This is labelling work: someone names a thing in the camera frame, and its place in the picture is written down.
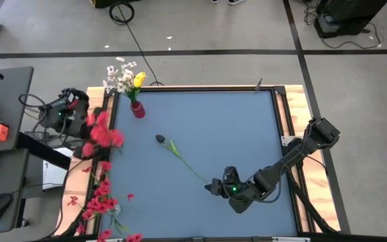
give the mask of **floor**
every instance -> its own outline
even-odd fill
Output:
[[[385,37],[381,47],[359,51],[347,45],[339,52],[329,52],[304,23],[301,0],[236,6],[142,0],[133,6],[130,27],[166,85],[256,84],[260,78],[263,84],[303,84],[312,113],[320,111],[341,131],[331,154],[351,232],[387,236],[387,4],[372,20]],[[126,26],[88,1],[6,0],[0,19],[0,68],[33,66],[30,92],[45,101],[65,87],[101,85],[116,56],[129,56],[137,71],[148,72]],[[370,36],[328,43],[374,45]],[[33,125],[26,117],[22,129]],[[32,225],[0,234],[0,241],[47,235],[59,199],[59,191],[29,199],[26,217]]]

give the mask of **green flower stem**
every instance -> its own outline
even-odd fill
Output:
[[[181,159],[181,161],[189,168],[196,176],[198,176],[205,184],[208,184],[207,180],[205,180],[200,174],[196,173],[194,169],[185,161],[185,159],[180,155],[179,151],[175,149],[174,142],[170,140],[170,145],[164,145],[167,149],[174,153],[177,157]]]

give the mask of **cable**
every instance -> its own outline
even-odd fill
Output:
[[[319,163],[320,165],[323,166],[323,169],[325,169],[325,173],[326,175],[328,176],[328,169],[327,169],[327,166],[325,164],[323,164],[322,162],[316,160],[315,158],[311,157],[310,155],[307,155],[308,158],[312,159],[313,161],[316,161],[317,163]]]
[[[35,116],[33,116],[33,115],[27,113],[26,110],[24,111],[24,113],[25,113],[26,115],[28,115],[29,117],[31,117],[31,118],[33,118],[33,119],[35,119],[35,120],[38,120],[37,117],[35,117]]]
[[[307,4],[307,2],[306,2],[306,0],[302,0],[302,2],[303,2],[303,3],[305,4],[305,6],[307,7],[307,8],[304,10],[304,13],[306,14],[306,15],[304,16],[304,22],[305,22],[308,26],[309,26],[309,25],[312,25],[312,24],[314,23],[314,21],[316,21],[316,19],[317,19],[317,15],[314,14],[314,12],[316,11],[316,8],[317,8],[317,6],[318,6],[319,3],[320,3],[320,0],[317,1],[316,6],[314,6],[314,7],[309,7],[308,4]],[[309,16],[309,15],[313,15],[313,16],[314,16],[314,19],[308,20],[308,16]]]
[[[64,181],[63,181],[63,184],[64,184],[64,185],[62,186],[62,196],[61,196],[61,198],[60,198],[60,220],[59,220],[58,226],[56,226],[56,228],[53,230],[53,232],[51,232],[50,234],[48,234],[47,236],[45,236],[45,237],[43,237],[43,238],[41,238],[41,239],[47,239],[47,238],[51,237],[55,232],[57,232],[57,230],[59,229],[60,225],[62,224],[62,220],[63,220],[63,218],[64,218],[64,213],[63,213],[63,210],[62,210],[62,208],[63,208],[62,200],[63,200],[63,198],[64,198],[64,191],[65,191],[65,186],[66,186],[66,184],[67,184],[68,175],[69,175],[69,173],[70,173],[72,170],[74,170],[76,167],[78,167],[78,166],[79,166],[80,164],[82,164],[82,162],[84,162],[84,161],[86,161],[86,160],[81,160],[81,161],[80,161],[77,165],[75,165],[73,168],[69,169],[68,172],[67,172],[67,174],[65,174]]]
[[[55,186],[62,186],[63,184],[53,184],[53,183],[45,183],[45,184],[36,184],[36,185],[30,185],[30,186],[26,186],[26,187],[22,187],[21,189],[18,189],[14,192],[11,192],[10,194],[13,195],[14,193],[20,191],[20,190],[23,190],[23,189],[26,189],[26,188],[32,188],[32,187],[35,187],[35,186],[43,186],[43,185],[55,185]]]
[[[62,130],[60,130],[59,134],[57,134],[55,137],[51,138],[50,140],[44,139],[44,142],[45,142],[45,143],[49,143],[49,142],[52,142],[52,141],[54,141],[54,140],[60,138],[60,137],[62,136],[64,130],[65,130],[65,126],[66,126],[66,125],[67,125],[67,117],[65,117],[65,119],[64,119],[64,124],[63,124]]]
[[[122,10],[120,9],[120,4],[125,5],[126,7],[128,7],[129,9],[131,9],[132,15],[131,15],[131,17],[130,17],[128,20],[126,20],[124,14],[122,13]],[[118,7],[119,12],[120,12],[120,14],[122,15],[122,18],[124,18],[124,21],[122,21],[122,20],[121,20],[120,18],[118,18],[117,16],[113,16],[112,11],[113,11],[113,8],[115,8],[115,7]],[[110,17],[111,17],[111,19],[113,20],[113,22],[115,22],[114,19],[116,19],[116,20],[117,20],[117,21],[115,22],[116,24],[118,24],[118,25],[126,25],[126,27],[128,27],[129,32],[130,32],[131,35],[132,35],[132,38],[134,39],[135,43],[137,44],[138,49],[140,50],[140,53],[141,53],[142,58],[144,59],[146,65],[147,65],[148,68],[150,69],[150,71],[151,71],[153,77],[155,78],[155,81],[153,81],[150,85],[156,84],[156,85],[162,85],[162,86],[164,86],[164,84],[161,83],[160,81],[158,81],[158,79],[156,78],[155,72],[152,70],[152,67],[148,64],[148,62],[147,62],[147,60],[146,60],[146,57],[144,56],[144,53],[143,53],[143,51],[142,51],[142,49],[141,49],[141,47],[140,47],[140,44],[138,43],[137,39],[135,38],[134,33],[132,33],[131,27],[130,27],[129,24],[128,24],[128,22],[130,22],[130,21],[132,20],[132,18],[134,17],[134,8],[132,7],[132,5],[129,4],[129,3],[124,3],[124,2],[116,2],[116,3],[113,3],[113,4],[110,6],[109,13],[110,13]]]
[[[28,97],[28,96],[31,96],[35,99],[37,99],[40,103],[42,103],[42,105],[30,105],[30,104],[27,104],[26,102],[22,101],[22,97]],[[46,108],[46,103],[43,101],[43,99],[39,98],[38,96],[34,95],[34,94],[30,94],[30,93],[24,93],[24,94],[21,94],[19,95],[18,97],[18,100],[21,104],[23,104],[25,107],[29,107],[29,108],[41,108],[44,106],[44,115],[43,117],[41,117],[41,119],[39,119],[39,121],[37,123],[35,123],[33,129],[32,129],[32,132],[35,133],[35,130],[37,129],[38,125],[46,118],[47,116],[47,108]]]
[[[355,43],[355,42],[353,42],[353,41],[346,41],[346,42],[343,42],[342,44],[340,44],[340,45],[338,45],[338,46],[330,46],[329,44],[327,44],[327,43],[325,42],[325,39],[324,39],[324,38],[322,39],[322,42],[323,42],[323,44],[325,44],[326,46],[328,46],[329,48],[332,48],[332,49],[338,49],[338,48],[342,47],[342,46],[345,45],[345,44],[354,44],[354,45],[360,47],[362,50],[367,50],[367,49],[375,48],[375,47],[381,45],[382,42],[381,42],[380,39],[379,39],[379,36],[378,36],[378,33],[377,33],[376,25],[374,25],[373,23],[369,23],[369,24],[373,25],[373,28],[374,28],[374,36],[377,38],[377,42],[378,42],[377,44],[375,44],[375,45],[373,45],[373,46],[363,47],[363,46],[361,46],[361,45],[359,45],[358,43]]]

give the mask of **flower vase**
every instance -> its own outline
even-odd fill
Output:
[[[144,115],[146,115],[146,111],[144,111],[144,107],[139,101],[135,101],[133,104],[131,104],[131,110],[136,118],[143,118]]]

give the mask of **black desk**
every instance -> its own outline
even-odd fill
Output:
[[[27,149],[0,152],[0,194],[13,193],[13,200],[0,219],[0,233],[19,227],[23,214],[22,186],[28,164],[29,153]]]
[[[26,201],[22,187],[26,181],[30,155],[35,156],[32,160],[36,162],[34,168],[40,169],[36,171],[37,173],[42,171],[42,160],[36,157],[63,169],[69,168],[71,159],[20,132],[25,107],[19,102],[18,97],[29,92],[34,69],[22,67],[3,69],[0,72],[5,77],[4,80],[0,80],[0,120],[9,126],[7,140],[0,143],[0,194],[19,190],[13,194],[10,207],[0,219],[1,233],[21,225]]]
[[[25,107],[19,102],[18,97],[29,92],[33,72],[32,67],[0,70],[5,77],[4,80],[0,80],[0,119],[9,126],[7,140],[0,143],[0,151],[27,148],[31,154],[68,169],[71,162],[69,157],[20,132]]]

